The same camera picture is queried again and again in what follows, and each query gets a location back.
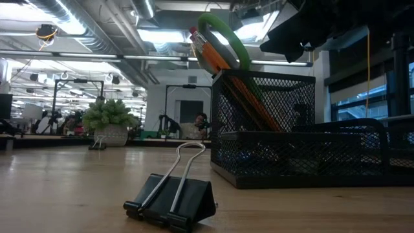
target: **computer monitor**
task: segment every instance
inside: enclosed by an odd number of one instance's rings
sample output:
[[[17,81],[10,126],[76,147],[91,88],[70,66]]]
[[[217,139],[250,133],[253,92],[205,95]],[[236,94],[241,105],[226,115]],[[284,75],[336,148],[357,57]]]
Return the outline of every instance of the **computer monitor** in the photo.
[[[25,104],[25,110],[21,115],[23,118],[30,118],[35,120],[41,120],[43,114],[43,108],[34,104]]]
[[[12,114],[12,94],[0,94],[0,119],[10,120]]]

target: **black binder clip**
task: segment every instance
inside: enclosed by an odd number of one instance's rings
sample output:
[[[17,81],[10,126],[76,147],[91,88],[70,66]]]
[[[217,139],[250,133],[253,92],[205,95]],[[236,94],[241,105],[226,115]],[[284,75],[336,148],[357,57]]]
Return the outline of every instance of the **black binder clip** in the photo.
[[[102,143],[102,139],[104,139],[105,136],[96,136],[95,143],[91,143],[91,145],[88,147],[88,150],[105,150],[106,149],[106,143]]]
[[[182,177],[170,177],[180,162],[180,149],[187,146],[200,146],[202,150],[188,161]],[[124,203],[127,216],[169,227],[172,232],[191,232],[194,223],[213,216],[216,205],[211,182],[187,179],[193,160],[205,151],[200,142],[180,145],[168,172],[164,176],[151,174],[135,200]]]

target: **white planter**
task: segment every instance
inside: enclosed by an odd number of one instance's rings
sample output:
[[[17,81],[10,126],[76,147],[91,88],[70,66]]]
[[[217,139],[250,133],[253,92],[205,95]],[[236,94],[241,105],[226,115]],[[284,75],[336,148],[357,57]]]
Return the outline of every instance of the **white planter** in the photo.
[[[95,140],[98,140],[97,136],[105,136],[102,143],[106,143],[107,146],[125,146],[128,140],[128,130],[124,126],[109,124],[104,129],[95,130]]]

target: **wooden desk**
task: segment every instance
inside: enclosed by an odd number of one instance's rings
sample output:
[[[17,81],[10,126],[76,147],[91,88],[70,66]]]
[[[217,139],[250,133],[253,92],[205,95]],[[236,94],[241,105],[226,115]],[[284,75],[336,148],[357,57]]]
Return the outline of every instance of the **wooden desk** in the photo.
[[[183,149],[173,175],[197,151]],[[414,232],[414,188],[236,190],[210,169],[209,153],[190,177],[212,181],[219,208],[195,232]],[[174,159],[175,148],[0,152],[0,232],[168,232],[128,219],[122,204]]]

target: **metal clip handle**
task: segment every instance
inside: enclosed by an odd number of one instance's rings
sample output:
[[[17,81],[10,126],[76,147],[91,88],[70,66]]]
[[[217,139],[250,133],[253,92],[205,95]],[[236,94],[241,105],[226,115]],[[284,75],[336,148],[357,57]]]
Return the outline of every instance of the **metal clip handle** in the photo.
[[[106,137],[106,136],[103,136],[103,135],[96,136],[96,141],[95,141],[95,144],[93,144],[93,146],[92,146],[92,147],[95,147],[96,143],[98,143],[98,140],[99,140],[99,148],[101,148],[101,145],[102,145],[102,140],[103,140],[105,137]]]
[[[206,151],[206,146],[204,144],[202,144],[201,142],[186,142],[184,144],[181,144],[177,148],[177,154],[178,154],[179,157],[181,156],[180,155],[181,148],[185,148],[185,147],[188,147],[188,146],[199,146],[201,148],[201,151],[198,152],[196,155],[194,155],[192,158],[189,159],[189,161],[187,163],[187,166],[186,166],[186,169],[184,170],[184,174],[182,174],[181,181],[180,181],[180,184],[179,184],[179,188],[177,189],[177,193],[175,193],[174,201],[173,201],[173,204],[171,205],[170,212],[175,211],[175,207],[176,207],[176,205],[179,201],[179,197],[181,195],[182,187],[184,186],[184,182],[187,179],[187,175],[188,175],[188,172],[190,170],[191,164],[193,163],[193,160],[196,159],[198,156],[202,155]]]
[[[169,177],[169,175],[171,174],[171,172],[173,172],[174,168],[180,162],[180,160],[181,160],[180,147],[177,148],[176,152],[177,152],[177,158],[175,159],[175,162],[174,162],[173,166],[168,170],[168,172],[162,177],[162,179],[160,180],[160,182],[158,182],[158,184],[156,185],[156,187],[147,196],[147,198],[141,204],[141,208],[138,211],[141,211],[142,209],[144,209],[151,202],[152,198],[154,198],[155,194],[157,194],[157,192],[160,190],[161,186],[166,182],[167,177]]]

